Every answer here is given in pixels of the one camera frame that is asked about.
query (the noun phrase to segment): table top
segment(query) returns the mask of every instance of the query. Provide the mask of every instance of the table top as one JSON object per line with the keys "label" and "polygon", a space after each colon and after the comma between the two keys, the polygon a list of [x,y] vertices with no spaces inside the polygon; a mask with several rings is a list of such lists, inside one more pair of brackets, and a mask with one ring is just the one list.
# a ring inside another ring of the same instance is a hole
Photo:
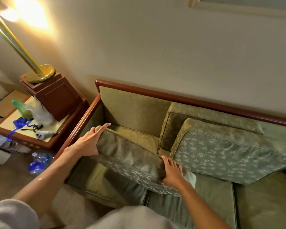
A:
{"label": "table top", "polygon": [[[34,97],[30,96],[25,101],[25,103],[27,104],[27,103],[33,101],[33,99],[34,99]],[[36,145],[36,146],[40,146],[40,147],[50,149],[53,146],[53,144],[56,142],[56,140],[59,138],[60,134],[62,134],[62,132],[64,131],[65,126],[68,125],[73,120],[74,115],[76,114],[76,111],[74,111],[73,113],[71,113],[70,115],[68,115],[64,119],[62,119],[61,121],[56,122],[51,127],[41,129],[41,130],[57,131],[57,134],[53,135],[50,138],[47,138],[45,140],[38,140],[35,137],[35,133],[33,131],[22,131],[19,129],[11,136],[11,139],[12,140],[14,139],[14,140],[25,141],[25,142],[28,142],[30,144]],[[21,117],[21,114],[15,108],[9,115],[7,115],[5,118],[3,118],[3,120],[0,122],[0,134],[3,136],[7,136],[12,130],[14,130],[15,126],[13,124],[13,121],[18,119],[19,117]],[[36,123],[35,120],[33,120],[30,123],[30,125],[32,125],[34,123]]]}

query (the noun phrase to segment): blue lanyard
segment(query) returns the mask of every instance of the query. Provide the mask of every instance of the blue lanyard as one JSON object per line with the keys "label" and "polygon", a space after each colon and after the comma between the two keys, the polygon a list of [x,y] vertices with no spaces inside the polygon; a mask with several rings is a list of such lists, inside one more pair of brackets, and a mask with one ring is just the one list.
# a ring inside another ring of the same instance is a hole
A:
{"label": "blue lanyard", "polygon": [[6,137],[6,140],[7,140],[8,142],[10,142],[10,141],[11,141],[10,137],[11,137],[17,130],[23,128],[24,126],[26,126],[26,125],[27,125],[28,127],[34,126],[34,125],[29,125],[31,122],[32,122],[32,120],[27,121],[27,119],[24,119],[24,118],[22,118],[22,117],[20,117],[20,118],[17,119],[17,120],[14,120],[13,123],[14,123],[14,125],[15,125],[16,128],[8,134],[8,136]]}

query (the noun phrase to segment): white device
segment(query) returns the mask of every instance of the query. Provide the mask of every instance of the white device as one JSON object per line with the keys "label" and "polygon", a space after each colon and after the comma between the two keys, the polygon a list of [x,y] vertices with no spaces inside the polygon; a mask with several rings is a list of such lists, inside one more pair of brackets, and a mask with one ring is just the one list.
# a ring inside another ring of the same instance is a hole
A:
{"label": "white device", "polygon": [[40,130],[40,131],[37,131],[35,133],[35,137],[38,139],[38,140],[44,140],[44,139],[47,139],[48,137],[52,136],[52,135],[55,135],[57,134],[56,131],[47,131],[47,130]]}

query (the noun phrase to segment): forearm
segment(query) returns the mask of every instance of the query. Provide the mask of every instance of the forearm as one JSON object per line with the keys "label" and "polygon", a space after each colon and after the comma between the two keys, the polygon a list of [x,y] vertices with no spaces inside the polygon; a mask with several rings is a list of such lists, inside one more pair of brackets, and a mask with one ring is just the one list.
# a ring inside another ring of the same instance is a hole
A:
{"label": "forearm", "polygon": [[231,229],[197,194],[190,183],[184,180],[178,190],[189,209],[197,229]]}
{"label": "forearm", "polygon": [[41,217],[50,207],[79,155],[66,148],[62,155],[44,172],[27,184],[13,198],[27,203]]}

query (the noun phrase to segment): sofa armrest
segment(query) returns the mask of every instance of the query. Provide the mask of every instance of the sofa armrest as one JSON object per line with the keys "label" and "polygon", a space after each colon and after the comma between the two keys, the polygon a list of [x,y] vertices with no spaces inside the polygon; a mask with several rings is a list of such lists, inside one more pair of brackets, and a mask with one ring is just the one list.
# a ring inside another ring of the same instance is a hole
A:
{"label": "sofa armrest", "polygon": [[54,159],[52,162],[54,162],[57,158],[60,157],[60,155],[63,153],[65,148],[69,147],[72,145],[76,140],[78,139],[79,135],[83,131],[84,127],[87,125],[89,122],[90,118],[98,108],[98,106],[101,104],[101,95],[98,94],[97,97],[94,99],[88,110],[85,112],[84,116],[80,119],[74,130],[71,132],[70,136],[66,139],[65,143],[61,146],[60,150],[58,153],[55,155]]}

